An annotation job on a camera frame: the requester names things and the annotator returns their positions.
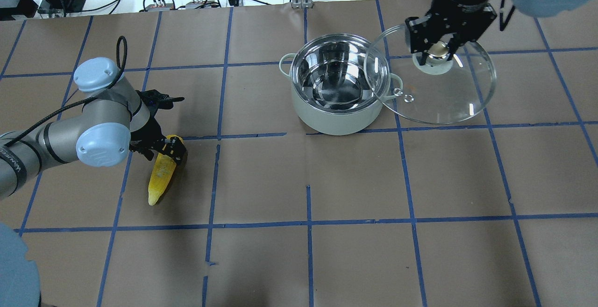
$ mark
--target blue tape line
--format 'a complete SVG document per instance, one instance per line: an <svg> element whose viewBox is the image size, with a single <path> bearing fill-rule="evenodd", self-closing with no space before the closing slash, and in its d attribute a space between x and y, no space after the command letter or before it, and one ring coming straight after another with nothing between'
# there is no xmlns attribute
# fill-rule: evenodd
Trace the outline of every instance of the blue tape line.
<svg viewBox="0 0 598 307"><path fill-rule="evenodd" d="M598 218L598 213L518 215L519 220L553 220L562 218Z"/></svg>
<svg viewBox="0 0 598 307"><path fill-rule="evenodd" d="M214 228L278 228L281 226L304 226L306 221L284 221L284 222L256 222L256 223L226 223L214 224Z"/></svg>
<svg viewBox="0 0 598 307"><path fill-rule="evenodd" d="M94 232L94 231L112 231L110 226L85 226L80 228L26 228L23 233L33 232Z"/></svg>
<svg viewBox="0 0 598 307"><path fill-rule="evenodd" d="M22 77L48 77L48 76L69 76L72 72L51 72L51 73L22 73L20 75L4 75L5 79L17 79Z"/></svg>
<svg viewBox="0 0 598 307"><path fill-rule="evenodd" d="M488 51L489 55L496 55L496 54L536 54L536 53L546 53L546 50L545 49L536 49L536 50Z"/></svg>
<svg viewBox="0 0 598 307"><path fill-rule="evenodd" d="M70 94L69 98L66 99L66 102L64 102L65 104L69 102L69 100L71 100L71 98L73 98L73 96L75 96L75 94L77 93L77 91L79 91L78 88L75 88L75 91L73 93Z"/></svg>
<svg viewBox="0 0 598 307"><path fill-rule="evenodd" d="M387 58L390 59L408 59L408 58L412 58L412 55L401 55L401 56L387 56Z"/></svg>
<svg viewBox="0 0 598 307"><path fill-rule="evenodd" d="M233 7L228 13L228 28L226 31L226 48L224 50L224 66L222 67L222 86L220 88L220 107L218 108L218 140L222 138L222 116L224 113L224 93L226 92L226 74L228 71L228 51L230 49L230 32L233 26Z"/></svg>
<svg viewBox="0 0 598 307"><path fill-rule="evenodd" d="M205 69L205 68L224 68L224 64L159 66L157 68L149 68L148 70L162 71L162 70Z"/></svg>
<svg viewBox="0 0 598 307"><path fill-rule="evenodd" d="M484 129L488 128L486 125L459 125L459 126L438 126L438 127L409 127L401 128L402 132L410 132L417 130L452 130L452 129Z"/></svg>
<svg viewBox="0 0 598 307"><path fill-rule="evenodd" d="M553 53L561 53L561 52L570 52L570 51L595 51L598 50L598 47L587 47L587 48L566 48L566 49L552 49L550 51Z"/></svg>
<svg viewBox="0 0 598 307"><path fill-rule="evenodd" d="M148 77L150 76L151 63L154 60L154 51L156 51L156 42L158 41L158 32L160 32L160 22L162 22L162 11L158 11L158 20L156 21L156 30L154 31L154 39L152 40L151 50L149 51L148 67L143 77L143 86L141 91L145 91L148 86Z"/></svg>
<svg viewBox="0 0 598 307"><path fill-rule="evenodd" d="M307 222L312 221L312 186L306 186L307 200ZM307 280L309 290L309 307L314 306L313 302L313 239L312 225L307 226Z"/></svg>
<svg viewBox="0 0 598 307"><path fill-rule="evenodd" d="M209 224L155 225L155 226L119 226L118 231L153 231L153 230L201 230Z"/></svg>
<svg viewBox="0 0 598 307"><path fill-rule="evenodd" d="M34 186L34 190L31 193L31 198L29 199L29 203L27 204L27 210L25 211L25 216L23 217L23 222L21 223L21 228L19 229L19 236L23 236L23 232L25 230L25 225L27 224L27 219L29 218L29 214L31 213L31 208L34 205L34 201L36 200L36 194L39 187L39 182L41 181L41 177L43 172L39 173L36 179L36 185Z"/></svg>
<svg viewBox="0 0 598 307"><path fill-rule="evenodd" d="M108 275L108 267L110 266L110 258L112 256L112 250L114 246L114 237L116 237L116 232L118 228L118 218L120 217L120 209L122 208L122 194L124 194L124 190L126 188L126 183L128 180L128 171L131 167L131 161L133 160L133 153L129 152L127 158L127 166L124 169L124 175L122 176L122 185L120 187L120 194L118 195L118 204L116 205L116 213L114 214L114 221L113 226L111 228L110 233L110 241L108 242L108 249L106 252L106 260L104 262L104 269L102 271L102 281L100 281L100 289L98 292L98 303L96 303L96 307L102 306L102 299L104 295L104 286L106 286L106 278Z"/></svg>
<svg viewBox="0 0 598 307"><path fill-rule="evenodd" d="M470 57L469 52L467 51L466 48L463 48L463 49L465 50L467 62L470 65L470 72L472 74L474 84L476 85L476 91L478 93L478 97L480 98L480 102L481 102L483 100L483 97L482 97L482 92L480 90L480 85L478 83L476 71L474 70L473 64L471 62L471 57ZM494 148L494 152L496 155L496 162L498 163L498 167L500 170L500 177L502 178L502 183L505 188L506 198L509 203L510 210L511 210L511 216L512 216L512 219L513 219L513 222L515 225L515 232L517 233L519 247L521 248L521 255L523 256L523 263L525 264L525 269L527 271L527 277L529 279L530 286L532 288L532 294L534 295L534 301L536 302L536 307L541 307L542 304L540 303L540 295L538 294L538 289L536 288L536 281L534 279L534 273L532 273L532 267L529 263L529 258L527 257L527 250L525 248L525 242L523 241L523 234L521 233L521 228L519 227L519 220L517 220L517 212L515 211L515 205L513 204L513 201L511 200L511 189L510 189L509 183L506 179L504 165L502 164L502 158L500 157L500 151L498 149L498 144L496 142L494 128L493 128L492 122L490 120L490 116L488 114L487 108L484 109L484 117L486 120L486 124L488 125L488 132L490 133L492 147Z"/></svg>
<svg viewBox="0 0 598 307"><path fill-rule="evenodd" d="M66 91L64 92L64 97L62 97L62 104L61 107L66 105L66 101L69 98L69 91L71 90L71 86L73 84L73 80L75 77L75 70L79 67L79 61L81 60L81 55L83 55L83 49L85 48L85 43L87 42L87 37L89 36L89 30L92 28L93 16L89 17L89 22L87 24L87 29L85 30L85 35L83 36L83 41L81 42L81 47L79 48L79 53L77 54L77 60L75 60L75 66L73 66L73 71L71 73L71 79L69 79L69 84L66 86ZM62 118L62 113L58 114L57 119L60 120Z"/></svg>
<svg viewBox="0 0 598 307"><path fill-rule="evenodd" d="M268 137L268 136L285 136L286 132L279 132L279 133L256 133L256 134L230 134L230 135L221 135L220 139L243 139L246 137ZM206 135L206 136L184 136L183 140L214 140L218 139L216 135Z"/></svg>
<svg viewBox="0 0 598 307"><path fill-rule="evenodd" d="M203 284L201 285L201 307L206 307L207 301L207 275L203 277Z"/></svg>
<svg viewBox="0 0 598 307"><path fill-rule="evenodd" d="M384 32L384 18L382 17L382 9L380 8L380 0L376 0L376 9L378 10L378 19L380 20L380 29ZM386 57L390 58L388 46L384 44L386 49ZM423 281L423 269L421 266L421 255L419 251L419 240L417 238L417 221L415 216L415 210L413 208L413 199L412 199L412 192L411 192L411 184L409 182L409 171L407 168L406 156L405 156L405 146L403 142L403 134L401 130L401 122L397 114L395 114L395 122L397 124L397 134L399 139L399 151L401 152L401 164L403 167L403 177L405 178L405 188L407 194L407 203L409 205L409 218L410 223L412 225L412 236L413 236L413 248L415 251L415 260L417 265L417 277L419 280L419 289L421 293L421 304L423 307L427 307L427 298L426 298L426 288L425 282Z"/></svg>
<svg viewBox="0 0 598 307"><path fill-rule="evenodd" d="M307 44L307 8L303 8L303 44Z"/></svg>
<svg viewBox="0 0 598 307"><path fill-rule="evenodd" d="M6 73L6 68L8 68L10 59L13 58L14 50L17 49L17 43L19 43L19 39L21 39L21 34L23 34L23 29L25 28L25 22L27 22L27 20L23 20L23 23L21 24L21 29L19 29L19 33L17 34L17 38L14 40L13 47L10 50L10 53L8 54L8 58L6 58L6 63L4 63L4 68L2 68L2 72L0 72L0 79L2 77L5 77L4 73Z"/></svg>
<svg viewBox="0 0 598 307"><path fill-rule="evenodd" d="M575 113L575 117L577 118L577 121L579 122L581 131L584 133L585 140L588 143L588 147L590 147L592 157L594 158L594 163L596 164L596 166L598 166L598 155L596 154L596 149L594 148L594 144L592 143L592 140L590 139L590 135L588 134L588 131L585 128L584 121L581 119L581 114L579 113L577 106L575 106L573 96L571 95L571 92L569 91L569 88L567 87L567 84L564 81L564 77L562 77L562 73L560 72L559 65L557 64L557 61L555 60L555 56L553 55L553 52L552 52L550 46L548 45L548 41L546 39L546 36L544 35L544 31L542 31L542 27L540 26L540 21L538 21L538 18L535 18L535 17L534 17L534 21L536 22L538 31L540 31L540 35L542 36L542 41L544 42L546 50L548 51L548 56L550 57L550 61L552 62L553 67L555 67L555 71L557 72L557 75L559 76L559 80L562 85L562 89L564 90L565 94L567 95L567 98L569 99L569 103L571 104L571 108L573 109L573 111Z"/></svg>
<svg viewBox="0 0 598 307"><path fill-rule="evenodd" d="M147 68L124 69L124 72L146 71Z"/></svg>
<svg viewBox="0 0 598 307"><path fill-rule="evenodd" d="M282 62L282 64L291 64L290 60L286 60ZM278 62L249 62L249 63L232 63L228 64L229 67L231 66L261 66L261 65L278 65Z"/></svg>
<svg viewBox="0 0 598 307"><path fill-rule="evenodd" d="M529 128L529 127L551 127L551 126L577 126L579 122L539 122L537 124L492 124L492 128Z"/></svg>
<svg viewBox="0 0 598 307"><path fill-rule="evenodd" d="M212 253L212 232L214 230L214 211L216 208L216 188L218 186L218 167L220 166L220 145L216 145L216 158L214 161L214 177L212 178L212 198L210 200L210 218L207 229L206 262L210 261Z"/></svg>
<svg viewBox="0 0 598 307"><path fill-rule="evenodd" d="M417 222L472 222L472 221L506 221L506 220L555 220L555 219L583 219L598 218L598 213L570 213L570 214L531 214L531 215L501 215L501 216L473 216L473 217L426 217L416 218ZM410 224L411 218L384 218L380 220L321 220L321 221L283 221L283 222L255 222L233 224L182 224L156 226L118 226L117 231L158 231L158 230L203 230L208 228L276 228L281 226L318 226L318 225L361 225L361 224ZM25 228L23 233L42 232L96 232L111 231L111 227L75 227L75 228Z"/></svg>
<svg viewBox="0 0 598 307"><path fill-rule="evenodd" d="M513 216L478 216L478 217L431 217L417 218L417 222L476 222L476 221L506 221L512 220Z"/></svg>

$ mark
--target grid square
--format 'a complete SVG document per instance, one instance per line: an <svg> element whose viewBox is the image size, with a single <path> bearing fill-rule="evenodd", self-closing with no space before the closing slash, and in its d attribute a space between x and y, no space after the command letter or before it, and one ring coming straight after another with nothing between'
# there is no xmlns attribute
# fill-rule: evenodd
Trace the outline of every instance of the grid square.
<svg viewBox="0 0 598 307"><path fill-rule="evenodd" d="M21 228L35 186L36 180L31 179L17 192L0 200L0 222L10 228Z"/></svg>
<svg viewBox="0 0 598 307"><path fill-rule="evenodd" d="M151 66L223 64L229 9L162 12ZM208 32L207 22L219 27Z"/></svg>
<svg viewBox="0 0 598 307"><path fill-rule="evenodd" d="M553 53L553 56L581 118L598 120L598 86L594 79L598 76L598 67L589 65L598 56L598 51Z"/></svg>
<svg viewBox="0 0 598 307"><path fill-rule="evenodd" d="M585 130L587 130L588 135L590 135L590 141L592 141L594 149L598 150L598 125L586 125Z"/></svg>
<svg viewBox="0 0 598 307"><path fill-rule="evenodd" d="M307 228L218 228L208 307L308 305Z"/></svg>
<svg viewBox="0 0 598 307"><path fill-rule="evenodd" d="M417 217L511 214L488 130L413 131L403 139Z"/></svg>
<svg viewBox="0 0 598 307"><path fill-rule="evenodd" d="M125 167L75 161L44 171L26 227L112 226Z"/></svg>
<svg viewBox="0 0 598 307"><path fill-rule="evenodd" d="M540 18L542 31L552 49L598 47L598 0L590 0L573 11Z"/></svg>
<svg viewBox="0 0 598 307"><path fill-rule="evenodd" d="M313 227L316 306L421 306L410 224Z"/></svg>
<svg viewBox="0 0 598 307"><path fill-rule="evenodd" d="M337 33L354 34L373 41L381 32L373 0L316 2L307 10L307 41Z"/></svg>
<svg viewBox="0 0 598 307"><path fill-rule="evenodd" d="M122 35L128 44L127 68L146 68L157 22L158 14L95 16L80 62L96 57L115 58L116 42Z"/></svg>
<svg viewBox="0 0 598 307"><path fill-rule="evenodd" d="M278 62L303 47L303 10L290 3L235 7L229 63Z"/></svg>
<svg viewBox="0 0 598 307"><path fill-rule="evenodd" d="M417 224L427 305L534 306L512 221Z"/></svg>
<svg viewBox="0 0 598 307"><path fill-rule="evenodd" d="M400 59L391 59L391 68L393 68L393 72L397 73L403 80L405 84L408 82L418 82L421 79L421 75L419 75L419 71L401 71L399 68L405 68L407 65L408 67L413 64L410 58L400 58ZM416 86L419 87L419 92L425 94L426 92L432 92L434 86L432 84L426 84L425 86L420 85ZM471 90L470 94L474 94L474 98L477 98L477 93L475 90ZM484 113L480 112L475 117L470 118L468 120L457 122L453 124L443 124L443 125L433 125L433 124L424 124L422 122L416 122L409 120L407 118L400 117L401 119L401 127L402 128L422 128L422 127L445 127L445 126L472 126L472 125L486 125Z"/></svg>
<svg viewBox="0 0 598 307"><path fill-rule="evenodd" d="M598 219L522 220L542 305L598 305Z"/></svg>
<svg viewBox="0 0 598 307"><path fill-rule="evenodd" d="M379 2L384 20L384 28L388 30L393 26L405 24L407 17L424 16L430 10L432 0L380 0ZM370 41L373 42L378 35L374 36ZM410 51L404 44L389 43L388 51L391 56L405 56L410 54Z"/></svg>
<svg viewBox="0 0 598 307"><path fill-rule="evenodd" d="M214 222L305 220L305 135L225 139Z"/></svg>
<svg viewBox="0 0 598 307"><path fill-rule="evenodd" d="M409 217L397 133L306 140L314 220Z"/></svg>
<svg viewBox="0 0 598 307"><path fill-rule="evenodd" d="M2 32L0 33L0 72L4 69L4 64L8 60L10 51L13 49L14 42L24 21L3 21Z"/></svg>
<svg viewBox="0 0 598 307"><path fill-rule="evenodd" d="M305 133L291 93L292 83L276 65L228 68L222 134Z"/></svg>
<svg viewBox="0 0 598 307"><path fill-rule="evenodd" d="M28 20L5 74L71 72L89 19Z"/></svg>
<svg viewBox="0 0 598 307"><path fill-rule="evenodd" d="M69 79L68 75L2 79L0 134L24 130L59 109Z"/></svg>
<svg viewBox="0 0 598 307"><path fill-rule="evenodd" d="M598 169L579 126L494 132L518 214L598 211Z"/></svg>
<svg viewBox="0 0 598 307"><path fill-rule="evenodd" d="M548 54L491 57L498 83L488 113L493 124L577 121Z"/></svg>
<svg viewBox="0 0 598 307"><path fill-rule="evenodd" d="M119 231L103 307L201 305L206 230Z"/></svg>
<svg viewBox="0 0 598 307"><path fill-rule="evenodd" d="M215 140L185 141L187 160L177 166L160 202L148 204L148 184L154 161L135 154L122 195L120 226L207 224L212 199Z"/></svg>
<svg viewBox="0 0 598 307"><path fill-rule="evenodd" d="M499 13L500 0L490 0L496 13ZM505 18L513 6L511 0L505 0ZM544 50L544 41L533 17L515 10L511 21L504 31L500 31L499 17L488 27L478 41L486 51Z"/></svg>
<svg viewBox="0 0 598 307"><path fill-rule="evenodd" d="M23 241L38 266L44 303L96 305L110 232L24 233Z"/></svg>
<svg viewBox="0 0 598 307"><path fill-rule="evenodd" d="M164 135L218 133L222 68L151 71L146 90L154 88L171 97L185 97L173 109L162 109L156 114Z"/></svg>

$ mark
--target black box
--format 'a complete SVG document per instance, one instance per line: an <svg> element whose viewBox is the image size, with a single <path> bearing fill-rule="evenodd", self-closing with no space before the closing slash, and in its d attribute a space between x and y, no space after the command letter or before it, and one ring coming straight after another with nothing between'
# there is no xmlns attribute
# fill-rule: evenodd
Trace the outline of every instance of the black box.
<svg viewBox="0 0 598 307"><path fill-rule="evenodd" d="M0 21L24 20L36 15L33 0L0 0Z"/></svg>

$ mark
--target glass lid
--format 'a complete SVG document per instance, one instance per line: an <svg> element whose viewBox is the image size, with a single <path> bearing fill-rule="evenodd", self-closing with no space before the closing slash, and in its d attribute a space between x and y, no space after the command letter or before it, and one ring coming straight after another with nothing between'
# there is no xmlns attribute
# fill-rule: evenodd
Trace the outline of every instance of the glass lid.
<svg viewBox="0 0 598 307"><path fill-rule="evenodd" d="M426 60L422 53L410 53L404 24L383 32L365 55L365 77L386 54L393 76L394 99L376 94L376 98L401 117L426 124L452 124L467 120L483 111L496 87L496 70L478 43L466 43L449 59L446 43L432 45Z"/></svg>

